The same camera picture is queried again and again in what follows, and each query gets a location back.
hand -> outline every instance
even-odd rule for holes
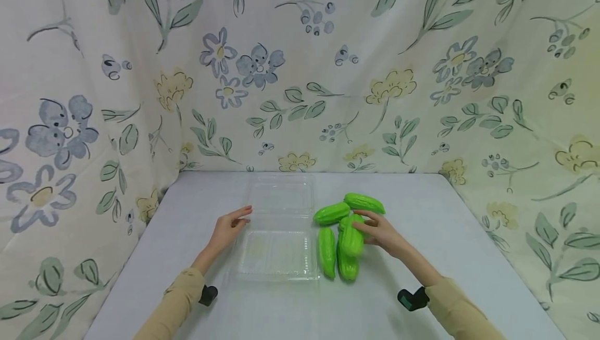
[[[369,218],[365,224],[352,222],[354,228],[371,236],[365,238],[365,244],[378,245],[390,256],[401,260],[423,286],[433,286],[443,280],[438,270],[386,218],[372,211],[354,210],[354,213]]]
[[[219,254],[237,238],[244,226],[250,222],[250,219],[241,219],[250,213],[252,213],[252,206],[245,206],[218,218],[208,245],[198,254],[191,265],[192,268],[206,274]]]
[[[250,213],[252,213],[252,206],[245,206],[218,218],[215,230],[212,232],[212,237],[210,237],[206,248],[220,254],[237,238],[244,226],[250,222],[249,219],[241,219],[241,217]]]
[[[402,259],[403,252],[406,250],[408,243],[386,218],[366,210],[354,210],[354,213],[369,218],[365,221],[365,224],[352,223],[354,228],[371,236],[365,238],[365,244],[380,246],[390,256]]]

floral fabric backdrop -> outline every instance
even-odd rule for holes
[[[442,174],[565,337],[600,332],[600,0],[0,12],[3,338],[82,339],[184,170]]]

left hand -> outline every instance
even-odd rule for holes
[[[250,219],[241,218],[250,213],[252,213],[252,206],[245,206],[218,218],[215,230],[206,248],[220,254],[237,238],[244,226],[250,222]]]
[[[198,254],[191,267],[200,271],[202,275],[206,274],[219,254],[237,238],[244,226],[250,222],[250,219],[241,219],[250,213],[252,213],[252,206],[245,206],[218,218],[208,245]]]

table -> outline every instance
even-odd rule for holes
[[[257,174],[182,173],[163,198],[84,340],[131,339],[165,288],[205,246],[217,217],[242,205],[253,175]],[[507,339],[565,339],[441,175],[312,175],[316,208],[350,191],[381,200],[396,229],[442,274],[453,277]],[[225,264],[226,256],[216,262],[206,276],[208,285],[220,286]],[[366,246],[355,284],[344,284],[339,278],[321,279],[319,284],[319,303],[327,307],[319,314],[323,339],[450,338],[427,309],[410,313],[398,303],[398,291],[414,292],[418,281],[401,262],[378,248]],[[219,303],[217,298],[210,308],[197,305],[177,338],[214,338],[217,323],[223,323]],[[252,308],[260,310],[260,302]],[[282,328],[277,323],[268,325],[280,331],[279,338],[289,338],[283,324]],[[254,338],[253,333],[245,336]]]

